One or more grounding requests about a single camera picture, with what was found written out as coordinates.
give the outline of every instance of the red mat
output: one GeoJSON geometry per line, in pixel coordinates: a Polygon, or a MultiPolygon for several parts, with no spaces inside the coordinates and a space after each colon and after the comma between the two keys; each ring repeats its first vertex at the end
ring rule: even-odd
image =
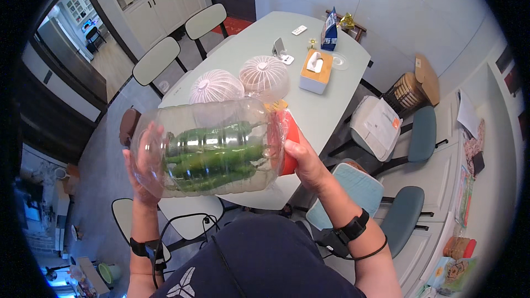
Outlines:
{"type": "MultiPolygon", "coordinates": [[[[224,21],[224,25],[226,31],[229,33],[229,36],[239,34],[243,29],[247,28],[251,24],[252,22],[239,20],[233,17],[227,17],[224,21]]],[[[222,34],[221,27],[219,26],[215,27],[212,31],[217,34],[222,34]]]]}

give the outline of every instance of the remote control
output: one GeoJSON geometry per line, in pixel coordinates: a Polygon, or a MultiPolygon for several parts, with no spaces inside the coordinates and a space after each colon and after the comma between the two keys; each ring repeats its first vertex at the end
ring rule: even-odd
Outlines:
{"type": "Polygon", "coordinates": [[[306,26],[299,26],[295,30],[293,30],[293,35],[298,36],[299,34],[303,33],[308,28],[306,26]]]}

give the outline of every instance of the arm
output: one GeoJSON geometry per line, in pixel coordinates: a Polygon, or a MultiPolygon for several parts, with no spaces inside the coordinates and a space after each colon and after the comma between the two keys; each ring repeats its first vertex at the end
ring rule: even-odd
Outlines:
{"type": "MultiPolygon", "coordinates": [[[[155,131],[153,124],[149,125],[148,129],[152,133],[162,132],[162,129],[155,131]]],[[[131,237],[139,242],[144,243],[160,238],[160,231],[158,229],[158,211],[157,204],[160,198],[156,198],[149,191],[138,183],[135,178],[135,172],[142,172],[142,168],[136,168],[134,161],[131,159],[130,151],[123,150],[123,158],[125,160],[125,168],[129,174],[129,181],[134,189],[134,199],[132,202],[132,228],[131,237]]],[[[146,167],[146,163],[150,162],[148,153],[140,153],[138,155],[137,163],[139,167],[146,167]]],[[[149,258],[139,257],[131,251],[131,261],[129,264],[130,279],[127,296],[135,297],[149,297],[156,288],[153,283],[153,266],[149,258]]],[[[160,287],[164,281],[161,272],[156,272],[156,283],[160,287]]]]}
{"type": "MultiPolygon", "coordinates": [[[[300,144],[292,141],[285,143],[286,152],[298,161],[296,174],[305,188],[317,194],[333,227],[344,227],[355,216],[361,215],[361,207],[351,200],[302,133],[299,133],[300,144]]],[[[381,248],[384,242],[381,228],[370,218],[364,233],[350,241],[348,249],[352,257],[363,257],[381,248]]],[[[355,261],[355,278],[355,286],[368,298],[402,296],[388,245],[374,256],[355,261]]]]}

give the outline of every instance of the small sunflower figurine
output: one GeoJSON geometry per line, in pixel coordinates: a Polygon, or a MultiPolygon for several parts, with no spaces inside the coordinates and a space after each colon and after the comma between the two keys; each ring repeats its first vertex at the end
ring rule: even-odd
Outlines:
{"type": "Polygon", "coordinates": [[[308,50],[311,50],[311,49],[315,50],[316,49],[316,39],[310,38],[308,43],[309,43],[308,50]]]}

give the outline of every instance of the blue bag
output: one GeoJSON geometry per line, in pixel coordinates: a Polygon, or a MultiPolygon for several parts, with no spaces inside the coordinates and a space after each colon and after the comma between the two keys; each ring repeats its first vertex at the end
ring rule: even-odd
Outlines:
{"type": "Polygon", "coordinates": [[[326,22],[324,23],[324,28],[322,29],[320,38],[320,48],[322,50],[335,49],[337,38],[335,6],[333,6],[333,10],[331,10],[326,22]]]}

